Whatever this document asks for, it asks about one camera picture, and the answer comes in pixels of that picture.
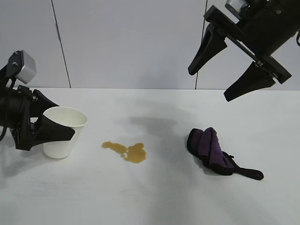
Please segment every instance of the black cable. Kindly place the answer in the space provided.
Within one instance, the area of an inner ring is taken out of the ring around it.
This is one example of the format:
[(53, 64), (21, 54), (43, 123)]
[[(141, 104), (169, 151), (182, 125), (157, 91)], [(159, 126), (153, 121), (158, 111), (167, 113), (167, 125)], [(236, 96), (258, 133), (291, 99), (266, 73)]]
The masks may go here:
[(297, 45), (299, 45), (299, 46), (300, 46), (299, 39), (300, 39), (300, 30), (298, 31), (298, 35), (297, 35), (297, 38), (296, 38)]
[(5, 100), (4, 124), (3, 124), (3, 130), (2, 130), (2, 133), (1, 133), (1, 135), (0, 135), (0, 142), (1, 142), (1, 141), (3, 140), (3, 138), (5, 137), (6, 130), (7, 130), (7, 128), (8, 128), (9, 99), (10, 99), (11, 91), (12, 91), (12, 89), (14, 88), (15, 81), (16, 81), (15, 78), (11, 80), (11, 84), (10, 84), (10, 87), (9, 87), (9, 89), (8, 89), (8, 93), (7, 93), (6, 100)]

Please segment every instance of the paper cup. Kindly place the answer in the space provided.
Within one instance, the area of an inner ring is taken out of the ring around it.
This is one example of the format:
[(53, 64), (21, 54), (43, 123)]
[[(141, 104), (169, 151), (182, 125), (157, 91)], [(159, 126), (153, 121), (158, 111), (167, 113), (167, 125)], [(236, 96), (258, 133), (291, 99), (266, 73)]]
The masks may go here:
[(51, 158), (65, 158), (70, 155), (83, 127), (87, 123), (87, 117), (77, 109), (69, 107), (52, 107), (47, 109), (44, 116), (55, 123), (73, 128), (75, 134), (70, 141), (44, 143), (44, 153)]

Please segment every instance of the purple towel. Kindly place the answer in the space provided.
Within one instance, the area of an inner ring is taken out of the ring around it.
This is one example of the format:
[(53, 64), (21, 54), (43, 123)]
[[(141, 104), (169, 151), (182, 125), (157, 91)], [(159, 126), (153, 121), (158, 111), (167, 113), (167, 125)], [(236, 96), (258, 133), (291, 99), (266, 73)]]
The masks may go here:
[(221, 150), (217, 132), (210, 127), (205, 131), (193, 129), (187, 140), (187, 149), (194, 156), (202, 160), (205, 167), (221, 175), (239, 173), (243, 176), (262, 180), (263, 173), (258, 170), (240, 168), (229, 156)]

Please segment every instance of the brown liquid spill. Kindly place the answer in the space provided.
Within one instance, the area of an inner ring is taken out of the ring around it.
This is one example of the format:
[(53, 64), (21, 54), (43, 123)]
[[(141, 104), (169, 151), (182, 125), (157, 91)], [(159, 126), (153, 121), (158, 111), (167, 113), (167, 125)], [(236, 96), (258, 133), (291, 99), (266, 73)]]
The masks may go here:
[(146, 159), (146, 151), (144, 150), (143, 143), (137, 143), (127, 148), (118, 143), (104, 142), (102, 148), (117, 152), (125, 161), (131, 163), (140, 163)]

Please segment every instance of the white tabletop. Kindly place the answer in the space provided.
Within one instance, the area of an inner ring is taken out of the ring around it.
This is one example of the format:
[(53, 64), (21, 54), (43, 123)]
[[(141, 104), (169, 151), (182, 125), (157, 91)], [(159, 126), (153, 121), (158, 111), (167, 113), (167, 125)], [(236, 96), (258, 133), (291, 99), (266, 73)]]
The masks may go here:
[[(230, 103), (217, 90), (40, 89), (89, 122), (72, 154), (0, 144), (1, 225), (295, 225), (300, 221), (300, 91), (257, 91)], [(214, 127), (222, 150), (265, 178), (218, 176), (186, 150)], [(144, 143), (124, 161), (106, 141)]]

